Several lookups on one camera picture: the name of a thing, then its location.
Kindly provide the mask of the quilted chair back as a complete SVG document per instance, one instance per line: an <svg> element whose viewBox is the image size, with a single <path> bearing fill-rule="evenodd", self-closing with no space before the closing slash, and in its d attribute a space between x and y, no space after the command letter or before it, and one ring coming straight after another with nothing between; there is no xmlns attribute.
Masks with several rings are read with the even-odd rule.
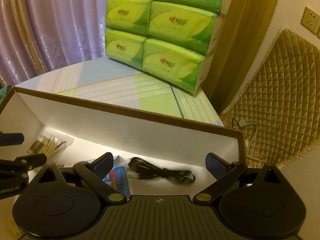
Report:
<svg viewBox="0 0 320 240"><path fill-rule="evenodd" d="M221 113L226 127L232 117L258 125L249 148L261 161L281 168L319 145L319 49L297 33L277 33L263 63L244 90Z"/></svg>

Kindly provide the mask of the blue floss pick box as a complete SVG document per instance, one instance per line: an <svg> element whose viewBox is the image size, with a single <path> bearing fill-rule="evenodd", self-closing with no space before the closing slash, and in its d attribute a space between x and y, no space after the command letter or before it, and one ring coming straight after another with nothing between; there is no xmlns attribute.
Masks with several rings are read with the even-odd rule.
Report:
<svg viewBox="0 0 320 240"><path fill-rule="evenodd" d="M114 167L103 179L103 181L123 194L127 199L131 196L129 183L124 166Z"/></svg>

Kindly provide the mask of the cotton swab bag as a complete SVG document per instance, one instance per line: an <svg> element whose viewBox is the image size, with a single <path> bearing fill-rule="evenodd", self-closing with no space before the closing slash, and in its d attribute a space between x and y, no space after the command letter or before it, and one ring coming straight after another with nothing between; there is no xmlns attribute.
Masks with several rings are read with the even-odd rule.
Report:
<svg viewBox="0 0 320 240"><path fill-rule="evenodd" d="M61 154L74 141L70 137L59 131L52 129L44 130L28 149L28 154L45 154L47 158Z"/></svg>

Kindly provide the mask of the purple curtain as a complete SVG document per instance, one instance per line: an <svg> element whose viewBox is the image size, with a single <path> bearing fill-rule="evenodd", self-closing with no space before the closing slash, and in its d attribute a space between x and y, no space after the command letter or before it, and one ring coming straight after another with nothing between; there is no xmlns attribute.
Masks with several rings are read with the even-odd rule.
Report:
<svg viewBox="0 0 320 240"><path fill-rule="evenodd" d="M1 86L103 57L107 0L1 0Z"/></svg>

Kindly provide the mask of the green wet wipes pack upper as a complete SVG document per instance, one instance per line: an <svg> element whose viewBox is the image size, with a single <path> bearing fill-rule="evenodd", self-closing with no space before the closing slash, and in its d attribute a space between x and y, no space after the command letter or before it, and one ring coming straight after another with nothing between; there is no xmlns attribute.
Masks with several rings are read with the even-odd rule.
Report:
<svg viewBox="0 0 320 240"><path fill-rule="evenodd" d="M5 86L0 89L0 103L3 102L7 94L10 92L10 90L13 88L12 85Z"/></svg>

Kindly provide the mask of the green tissue pack bundle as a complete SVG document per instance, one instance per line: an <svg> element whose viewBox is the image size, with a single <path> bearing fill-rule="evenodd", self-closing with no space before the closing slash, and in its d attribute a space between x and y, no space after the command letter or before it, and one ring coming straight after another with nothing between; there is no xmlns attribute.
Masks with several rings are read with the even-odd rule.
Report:
<svg viewBox="0 0 320 240"><path fill-rule="evenodd" d="M106 55L194 94L231 1L107 0Z"/></svg>

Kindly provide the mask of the brown cardboard box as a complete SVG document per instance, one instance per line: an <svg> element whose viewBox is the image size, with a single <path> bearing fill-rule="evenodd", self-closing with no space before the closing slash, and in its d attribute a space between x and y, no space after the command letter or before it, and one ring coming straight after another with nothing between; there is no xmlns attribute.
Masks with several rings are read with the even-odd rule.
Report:
<svg viewBox="0 0 320 240"><path fill-rule="evenodd" d="M26 155L46 127L74 138L64 152L49 158L51 163L71 164L110 152L188 168L196 176L189 186L131 179L134 194L193 196L214 181L205 167L208 153L230 163L245 160L244 136L233 129L23 88L12 89L1 103L1 131L22 133L24 143L1 148L1 158Z"/></svg>

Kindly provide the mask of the double wall socket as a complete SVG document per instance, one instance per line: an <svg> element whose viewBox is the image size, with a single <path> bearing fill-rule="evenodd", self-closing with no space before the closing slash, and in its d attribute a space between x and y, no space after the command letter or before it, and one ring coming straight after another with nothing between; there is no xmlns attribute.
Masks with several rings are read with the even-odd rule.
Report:
<svg viewBox="0 0 320 240"><path fill-rule="evenodd" d="M319 38L320 15L305 7L300 24Z"/></svg>

